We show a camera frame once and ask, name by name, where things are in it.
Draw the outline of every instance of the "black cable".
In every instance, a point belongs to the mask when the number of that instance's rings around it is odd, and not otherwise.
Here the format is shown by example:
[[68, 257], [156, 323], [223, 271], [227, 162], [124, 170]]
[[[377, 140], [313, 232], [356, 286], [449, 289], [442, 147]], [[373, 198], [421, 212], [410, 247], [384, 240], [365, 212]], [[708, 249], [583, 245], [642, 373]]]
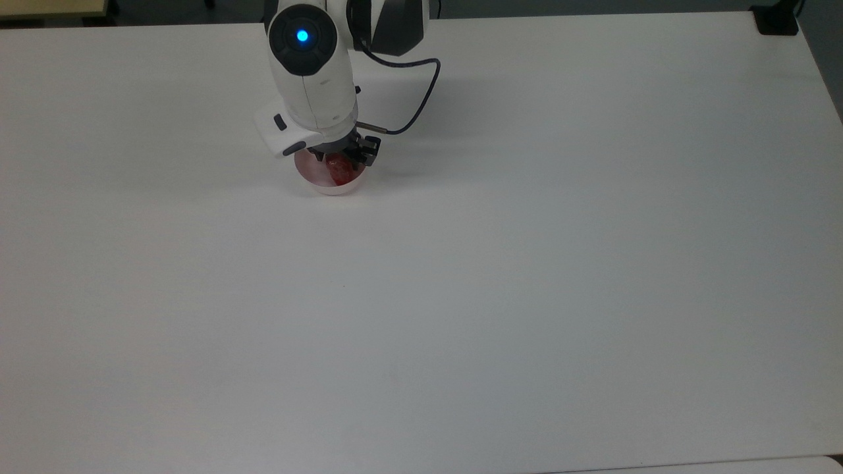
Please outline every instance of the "black cable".
[[407, 68], [407, 67], [418, 67], [424, 66], [425, 64], [436, 64], [436, 72], [433, 73], [433, 78], [430, 80], [430, 86], [427, 87], [427, 92], [424, 94], [424, 99], [421, 100], [421, 104], [419, 108], [416, 110], [416, 113], [413, 115], [413, 118], [407, 122], [406, 125], [399, 128], [398, 130], [387, 130], [383, 127], [372, 126], [367, 123], [358, 122], [358, 125], [361, 128], [367, 128], [373, 132], [383, 133], [384, 135], [398, 135], [404, 133], [416, 123], [416, 119], [419, 118], [419, 115], [424, 110], [424, 106], [427, 104], [427, 100], [430, 99], [430, 94], [433, 92], [433, 86], [436, 85], [436, 79], [439, 78], [439, 70], [442, 68], [442, 63], [436, 57], [431, 57], [428, 59], [422, 59], [420, 61], [413, 61], [413, 62], [392, 62], [387, 61], [385, 59], [381, 59], [372, 53], [372, 50], [362, 41], [362, 39], [356, 36], [356, 32], [352, 28], [352, 3], [349, 2], [346, 6], [346, 22], [348, 23], [348, 29], [352, 33], [352, 39], [355, 41], [357, 46], [360, 46], [360, 49], [363, 53], [368, 56], [372, 61], [375, 61], [378, 64], [381, 64], [386, 67], [396, 67], [396, 68]]

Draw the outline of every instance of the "red object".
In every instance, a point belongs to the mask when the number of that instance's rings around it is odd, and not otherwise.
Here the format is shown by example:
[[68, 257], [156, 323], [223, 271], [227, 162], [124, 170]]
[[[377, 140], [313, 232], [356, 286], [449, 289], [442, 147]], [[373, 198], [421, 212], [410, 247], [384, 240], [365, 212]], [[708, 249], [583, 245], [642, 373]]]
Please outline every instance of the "red object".
[[332, 153], [325, 156], [325, 166], [328, 167], [330, 178], [337, 186], [342, 186], [354, 181], [360, 175], [355, 171], [352, 161], [344, 154]]

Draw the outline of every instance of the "white table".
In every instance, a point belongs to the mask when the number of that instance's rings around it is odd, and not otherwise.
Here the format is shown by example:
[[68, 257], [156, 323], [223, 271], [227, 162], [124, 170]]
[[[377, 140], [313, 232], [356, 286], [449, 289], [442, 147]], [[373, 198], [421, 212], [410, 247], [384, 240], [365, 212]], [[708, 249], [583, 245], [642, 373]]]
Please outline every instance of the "white table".
[[[843, 452], [843, 127], [750, 13], [444, 20], [347, 197], [258, 24], [0, 31], [3, 474]], [[361, 119], [429, 70], [355, 54]]]

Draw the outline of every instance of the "white bowl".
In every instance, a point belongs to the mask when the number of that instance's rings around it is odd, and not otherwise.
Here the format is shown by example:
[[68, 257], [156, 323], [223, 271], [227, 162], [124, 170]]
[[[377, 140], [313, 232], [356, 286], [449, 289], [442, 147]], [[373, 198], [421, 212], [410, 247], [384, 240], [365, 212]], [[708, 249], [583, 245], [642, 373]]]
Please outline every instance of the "white bowl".
[[296, 164], [298, 173], [318, 192], [326, 194], [327, 196], [339, 196], [348, 192], [356, 190], [363, 182], [363, 177], [366, 175], [366, 166], [360, 164], [363, 169], [360, 175], [354, 180], [337, 186], [334, 180], [330, 178], [328, 167], [325, 166], [324, 161], [318, 161], [316, 156], [308, 150], [299, 150], [296, 152], [293, 162]]

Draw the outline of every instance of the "white robotic arm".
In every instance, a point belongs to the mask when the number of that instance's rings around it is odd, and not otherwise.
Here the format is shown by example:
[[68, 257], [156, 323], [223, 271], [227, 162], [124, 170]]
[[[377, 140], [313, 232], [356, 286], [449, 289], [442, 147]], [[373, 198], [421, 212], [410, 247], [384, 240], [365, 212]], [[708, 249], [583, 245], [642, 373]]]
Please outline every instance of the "white robotic arm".
[[424, 36], [428, 16], [427, 0], [267, 0], [269, 58], [280, 97], [255, 114], [255, 124], [270, 150], [286, 156], [309, 148], [319, 159], [344, 153], [371, 165], [380, 139], [357, 132], [348, 50], [394, 64], [372, 52], [409, 51]]

